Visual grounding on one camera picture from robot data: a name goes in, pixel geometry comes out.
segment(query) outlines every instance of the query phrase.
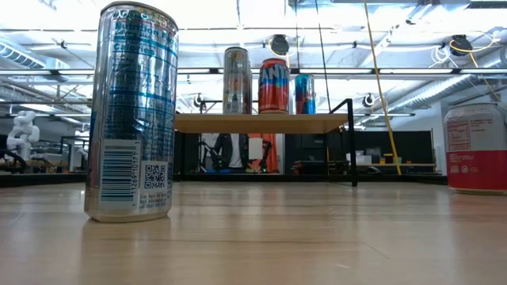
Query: wooden floor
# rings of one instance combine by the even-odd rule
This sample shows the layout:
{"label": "wooden floor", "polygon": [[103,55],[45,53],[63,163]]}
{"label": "wooden floor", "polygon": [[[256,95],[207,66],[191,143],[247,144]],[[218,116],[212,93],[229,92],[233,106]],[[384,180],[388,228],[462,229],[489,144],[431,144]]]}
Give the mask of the wooden floor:
{"label": "wooden floor", "polygon": [[507,284],[507,197],[444,186],[180,183],[100,224],[83,184],[0,188],[0,284]]}

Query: black jacket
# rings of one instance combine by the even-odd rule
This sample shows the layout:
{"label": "black jacket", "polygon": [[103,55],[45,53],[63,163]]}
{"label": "black jacket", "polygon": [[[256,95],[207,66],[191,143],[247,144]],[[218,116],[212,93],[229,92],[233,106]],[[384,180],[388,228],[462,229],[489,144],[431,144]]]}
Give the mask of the black jacket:
{"label": "black jacket", "polygon": [[[244,169],[248,168],[248,135],[239,134],[239,156]],[[213,149],[218,154],[222,150],[223,167],[228,168],[232,157],[232,139],[231,134],[220,134],[216,139]]]}

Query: yellow pole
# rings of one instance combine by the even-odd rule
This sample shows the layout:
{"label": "yellow pole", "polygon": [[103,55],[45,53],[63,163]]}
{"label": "yellow pole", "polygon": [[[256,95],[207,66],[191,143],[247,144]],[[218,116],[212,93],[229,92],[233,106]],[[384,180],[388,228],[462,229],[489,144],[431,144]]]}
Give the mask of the yellow pole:
{"label": "yellow pole", "polygon": [[380,100],[382,101],[383,116],[384,119],[386,120],[387,131],[389,132],[389,139],[391,141],[391,148],[393,149],[393,154],[395,155],[396,171],[398,172],[398,175],[402,175],[402,170],[399,168],[398,153],[396,152],[395,139],[393,138],[393,130],[391,129],[389,117],[387,116],[386,101],[383,99],[382,87],[380,87],[379,68],[377,67],[377,56],[375,55],[375,47],[373,46],[372,28],[370,27],[370,17],[368,15],[368,4],[366,3],[366,0],[363,0],[363,3],[364,3],[364,12],[366,13],[366,22],[368,23],[368,35],[370,36],[370,46],[372,47],[375,76],[377,78],[377,86],[379,87]]}

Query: energy drink can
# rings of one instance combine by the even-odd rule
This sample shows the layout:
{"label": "energy drink can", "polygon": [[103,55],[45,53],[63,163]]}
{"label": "energy drink can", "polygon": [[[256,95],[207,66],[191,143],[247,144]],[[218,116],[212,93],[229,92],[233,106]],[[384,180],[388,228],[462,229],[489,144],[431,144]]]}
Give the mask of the energy drink can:
{"label": "energy drink can", "polygon": [[178,28],[154,7],[101,11],[85,212],[100,222],[167,215],[171,205]]}
{"label": "energy drink can", "polygon": [[311,74],[295,77],[295,113],[315,114],[315,80]]}
{"label": "energy drink can", "polygon": [[288,113],[290,71],[283,59],[266,59],[259,75],[259,114]]}
{"label": "energy drink can", "polygon": [[248,51],[229,47],[223,55],[223,113],[252,113],[252,78]]}

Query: qr code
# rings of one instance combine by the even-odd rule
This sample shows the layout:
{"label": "qr code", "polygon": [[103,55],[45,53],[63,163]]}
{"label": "qr code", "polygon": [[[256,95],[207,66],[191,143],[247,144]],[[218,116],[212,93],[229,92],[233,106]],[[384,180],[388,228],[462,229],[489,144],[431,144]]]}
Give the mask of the qr code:
{"label": "qr code", "polygon": [[167,187],[167,165],[144,166],[144,188],[158,189]]}

